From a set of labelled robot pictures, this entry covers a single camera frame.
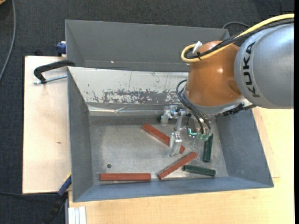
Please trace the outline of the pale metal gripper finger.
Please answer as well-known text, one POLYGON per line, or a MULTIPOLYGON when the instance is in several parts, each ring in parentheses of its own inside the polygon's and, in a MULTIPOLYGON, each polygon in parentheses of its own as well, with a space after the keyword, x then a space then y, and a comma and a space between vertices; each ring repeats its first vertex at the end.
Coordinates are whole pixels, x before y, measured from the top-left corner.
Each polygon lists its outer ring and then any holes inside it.
POLYGON ((164 107, 163 115, 161 115, 160 123, 167 125, 170 119, 178 118, 179 107, 177 105, 169 105, 164 107))
POLYGON ((170 137, 169 150, 167 151, 167 156, 172 157, 180 154, 182 144, 182 137, 180 132, 173 132, 170 137))

